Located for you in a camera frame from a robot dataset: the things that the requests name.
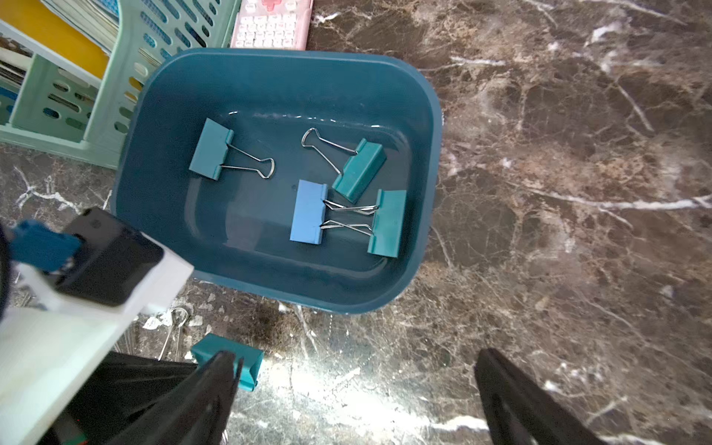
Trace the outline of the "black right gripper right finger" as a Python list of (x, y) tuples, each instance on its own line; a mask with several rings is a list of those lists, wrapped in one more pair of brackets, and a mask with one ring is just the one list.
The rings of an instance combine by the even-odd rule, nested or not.
[(474, 375), (494, 444), (604, 442), (498, 350), (479, 351)]

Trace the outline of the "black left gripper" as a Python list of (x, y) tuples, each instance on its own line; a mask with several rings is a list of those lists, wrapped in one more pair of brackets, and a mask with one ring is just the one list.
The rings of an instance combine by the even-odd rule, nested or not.
[(38, 442), (107, 444), (197, 368), (111, 352)]

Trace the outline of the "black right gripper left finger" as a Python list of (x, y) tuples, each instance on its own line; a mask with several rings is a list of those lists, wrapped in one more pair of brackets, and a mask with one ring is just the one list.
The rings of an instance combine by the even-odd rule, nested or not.
[(122, 430), (112, 444), (218, 444), (239, 384), (239, 360), (217, 352)]

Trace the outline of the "dark teal storage box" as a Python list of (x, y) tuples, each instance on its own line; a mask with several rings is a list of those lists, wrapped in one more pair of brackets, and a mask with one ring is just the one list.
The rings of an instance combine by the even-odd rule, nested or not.
[[(232, 144), (273, 158), (269, 180), (189, 171), (207, 118)], [(316, 128), (356, 148), (381, 144), (387, 160), (361, 197), (405, 190), (397, 258), (369, 254), (368, 235), (324, 231), (320, 245), (289, 240), (300, 180), (331, 185), (337, 173), (300, 144)], [(314, 51), (187, 50), (145, 84), (116, 182), (116, 216), (174, 250), (198, 279), (335, 313), (367, 313), (415, 277), (428, 244), (441, 155), (442, 113), (428, 80), (394, 57)]]

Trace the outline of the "blue binder clip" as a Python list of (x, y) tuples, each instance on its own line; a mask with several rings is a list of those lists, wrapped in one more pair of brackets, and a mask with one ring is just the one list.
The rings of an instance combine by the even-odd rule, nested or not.
[(293, 242), (320, 245), (323, 232), (328, 229), (345, 228), (364, 235), (372, 235), (369, 224), (345, 224), (327, 220), (326, 211), (353, 212), (362, 216), (375, 216), (378, 205), (347, 207), (328, 199), (328, 186), (300, 180), (295, 200), (290, 237)]

